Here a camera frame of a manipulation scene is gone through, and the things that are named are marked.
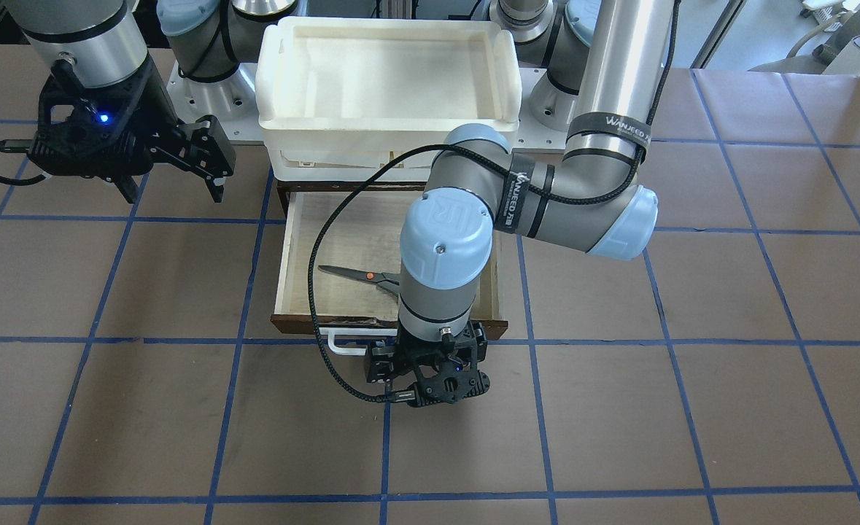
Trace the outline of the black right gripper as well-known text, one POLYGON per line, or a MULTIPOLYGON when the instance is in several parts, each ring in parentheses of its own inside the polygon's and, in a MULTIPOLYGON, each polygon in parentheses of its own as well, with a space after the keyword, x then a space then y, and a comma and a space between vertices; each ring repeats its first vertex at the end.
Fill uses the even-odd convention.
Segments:
POLYGON ((106 87, 84 87, 74 64, 56 60, 27 156, 52 176, 108 179, 130 205, 139 202, 139 179, 153 163, 199 176, 215 203, 222 203, 236 165, 217 117, 187 124, 176 116, 150 55, 127 79, 106 87))

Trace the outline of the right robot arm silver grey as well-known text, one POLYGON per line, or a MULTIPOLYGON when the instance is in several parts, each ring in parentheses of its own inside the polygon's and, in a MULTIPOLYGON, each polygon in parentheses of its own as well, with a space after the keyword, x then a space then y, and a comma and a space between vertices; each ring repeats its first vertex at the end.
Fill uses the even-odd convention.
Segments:
POLYGON ((215 202, 233 176, 234 126, 257 114, 254 76, 264 31, 306 16, 306 1, 159 1, 156 13, 177 62, 167 87, 129 1, 7 1, 50 74, 36 134, 4 141, 52 176, 100 179, 123 199, 136 177, 171 164, 205 182, 215 202))

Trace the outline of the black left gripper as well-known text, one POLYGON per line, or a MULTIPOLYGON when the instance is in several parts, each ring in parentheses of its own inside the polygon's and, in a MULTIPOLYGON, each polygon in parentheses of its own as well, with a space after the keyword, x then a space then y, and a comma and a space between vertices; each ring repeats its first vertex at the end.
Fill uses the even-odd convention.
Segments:
POLYGON ((423 341, 399 329, 395 345, 369 343, 365 352, 365 378, 386 382, 412 372, 416 381, 390 395, 390 402, 412 408, 456 403, 489 391, 489 376, 479 370, 489 339, 480 322, 469 322, 459 333, 444 333, 437 342, 423 341))

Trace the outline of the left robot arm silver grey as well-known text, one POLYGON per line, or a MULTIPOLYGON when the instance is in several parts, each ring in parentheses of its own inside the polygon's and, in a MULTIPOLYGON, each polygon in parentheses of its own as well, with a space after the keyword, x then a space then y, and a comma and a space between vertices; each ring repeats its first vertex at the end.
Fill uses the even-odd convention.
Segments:
POLYGON ((386 395, 413 408, 479 396, 485 332, 470 319, 497 230, 593 256, 632 260, 659 216, 636 182, 672 64, 676 1, 604 1, 558 164, 510 147, 485 124, 449 133, 400 233, 398 332, 370 346, 368 380, 413 373, 386 395))

